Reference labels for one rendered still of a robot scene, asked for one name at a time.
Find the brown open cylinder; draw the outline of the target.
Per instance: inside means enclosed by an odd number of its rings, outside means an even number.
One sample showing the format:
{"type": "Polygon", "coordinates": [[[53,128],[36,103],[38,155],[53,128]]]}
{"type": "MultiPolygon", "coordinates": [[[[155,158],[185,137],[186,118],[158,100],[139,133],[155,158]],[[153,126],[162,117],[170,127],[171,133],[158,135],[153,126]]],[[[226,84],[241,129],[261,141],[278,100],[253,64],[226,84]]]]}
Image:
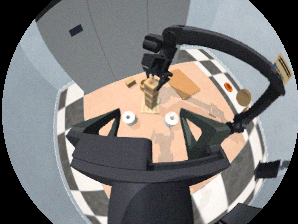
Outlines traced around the brown open cylinder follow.
{"type": "Polygon", "coordinates": [[[142,86],[144,83],[147,80],[147,78],[144,78],[142,79],[140,82],[139,82],[139,85],[140,85],[140,90],[144,92],[144,87],[142,86]]]}

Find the small square wooden pallet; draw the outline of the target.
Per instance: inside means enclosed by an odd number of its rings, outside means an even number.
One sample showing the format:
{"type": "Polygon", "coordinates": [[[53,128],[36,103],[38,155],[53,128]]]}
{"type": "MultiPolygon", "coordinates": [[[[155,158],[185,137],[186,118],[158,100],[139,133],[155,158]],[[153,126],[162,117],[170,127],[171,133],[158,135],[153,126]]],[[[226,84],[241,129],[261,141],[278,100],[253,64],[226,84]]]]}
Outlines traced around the small square wooden pallet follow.
{"type": "Polygon", "coordinates": [[[145,105],[145,102],[144,102],[144,96],[143,96],[140,113],[158,114],[159,115],[159,109],[160,109],[160,98],[159,97],[158,97],[156,106],[152,110],[148,109],[147,106],[145,106],[145,110],[144,110],[144,105],[145,105]]]}

